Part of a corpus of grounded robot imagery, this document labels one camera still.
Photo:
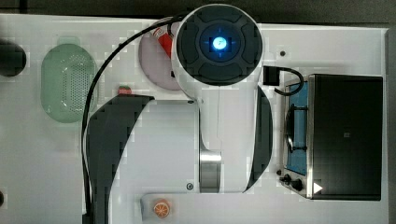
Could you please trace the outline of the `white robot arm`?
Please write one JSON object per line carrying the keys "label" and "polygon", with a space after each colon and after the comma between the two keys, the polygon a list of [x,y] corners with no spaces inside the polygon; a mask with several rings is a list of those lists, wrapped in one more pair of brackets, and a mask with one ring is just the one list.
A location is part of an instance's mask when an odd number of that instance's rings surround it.
{"label": "white robot arm", "polygon": [[[244,192],[267,164],[259,160],[260,130],[271,107],[259,86],[264,40],[257,23],[238,7],[198,7],[180,22],[171,63],[177,83],[199,111],[199,146],[186,169],[198,193]],[[154,99],[118,95],[83,119],[88,184],[92,199],[84,224],[135,224],[143,189],[137,170],[120,165],[137,120]]]}

